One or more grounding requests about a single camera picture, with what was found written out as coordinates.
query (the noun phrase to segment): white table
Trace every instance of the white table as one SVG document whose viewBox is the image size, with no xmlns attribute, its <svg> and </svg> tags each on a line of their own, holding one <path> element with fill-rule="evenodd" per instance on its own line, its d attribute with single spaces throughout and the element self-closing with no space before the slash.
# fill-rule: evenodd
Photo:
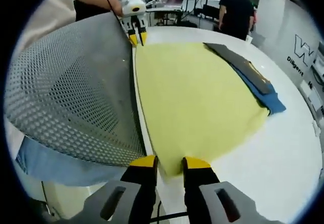
<svg viewBox="0 0 324 224">
<path fill-rule="evenodd" d="M 252 44 L 225 34 L 185 27 L 149 27 L 146 45 L 173 42 L 211 42 L 250 60 L 271 81 L 287 110 L 268 117 L 261 129 L 245 143 L 211 166 L 221 181 L 228 181 L 255 200 L 258 212 L 270 220 L 292 222 L 313 196 L 322 167 L 319 138 L 312 115 L 290 79 Z M 134 78 L 141 129 L 147 154 L 153 154 L 138 97 L 136 49 Z M 158 173 L 157 191 L 167 214 L 186 211 L 183 179 L 169 182 Z M 170 220 L 185 223 L 186 219 Z"/>
</svg>

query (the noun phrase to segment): person in black shirt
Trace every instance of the person in black shirt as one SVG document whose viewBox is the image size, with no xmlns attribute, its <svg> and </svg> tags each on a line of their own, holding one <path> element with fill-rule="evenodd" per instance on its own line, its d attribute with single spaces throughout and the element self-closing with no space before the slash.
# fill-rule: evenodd
<svg viewBox="0 0 324 224">
<path fill-rule="evenodd" d="M 219 30 L 246 40 L 254 22 L 254 9 L 249 0 L 220 0 Z"/>
</svg>

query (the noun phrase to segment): yellow cloth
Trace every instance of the yellow cloth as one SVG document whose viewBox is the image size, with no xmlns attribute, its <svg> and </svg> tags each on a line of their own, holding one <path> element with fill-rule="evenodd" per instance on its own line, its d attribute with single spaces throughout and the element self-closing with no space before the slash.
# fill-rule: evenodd
<svg viewBox="0 0 324 224">
<path fill-rule="evenodd" d="M 136 75 L 149 137 L 167 175 L 184 156 L 211 162 L 266 120 L 237 73 L 202 43 L 138 46 Z"/>
</svg>

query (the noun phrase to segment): gray mesh screen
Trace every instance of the gray mesh screen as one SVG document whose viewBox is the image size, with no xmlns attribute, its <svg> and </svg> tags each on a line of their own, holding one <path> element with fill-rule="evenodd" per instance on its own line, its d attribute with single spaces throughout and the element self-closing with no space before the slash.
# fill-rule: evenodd
<svg viewBox="0 0 324 224">
<path fill-rule="evenodd" d="M 6 116 L 56 151 L 127 166 L 145 154 L 131 104 L 131 49 L 112 13 L 52 32 L 11 63 Z"/>
</svg>

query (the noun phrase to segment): light blue fabric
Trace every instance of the light blue fabric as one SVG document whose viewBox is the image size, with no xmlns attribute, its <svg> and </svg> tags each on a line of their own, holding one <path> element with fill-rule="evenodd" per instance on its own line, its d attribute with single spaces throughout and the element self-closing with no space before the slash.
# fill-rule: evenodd
<svg viewBox="0 0 324 224">
<path fill-rule="evenodd" d="M 105 166 L 70 157 L 28 137 L 25 137 L 16 161 L 27 175 L 66 186 L 90 186 L 119 180 L 126 171 L 124 167 Z"/>
<path fill-rule="evenodd" d="M 269 115 L 280 113 L 286 110 L 286 107 L 282 104 L 282 102 L 278 99 L 278 94 L 275 91 L 272 84 L 267 83 L 268 88 L 270 89 L 269 94 L 262 94 L 259 92 L 259 90 L 251 83 L 248 78 L 240 72 L 235 66 L 232 66 L 232 68 L 237 72 L 237 74 L 240 76 L 240 78 L 245 82 L 245 84 L 249 87 L 251 92 L 254 94 L 254 96 L 259 99 L 259 101 L 270 110 Z"/>
</svg>

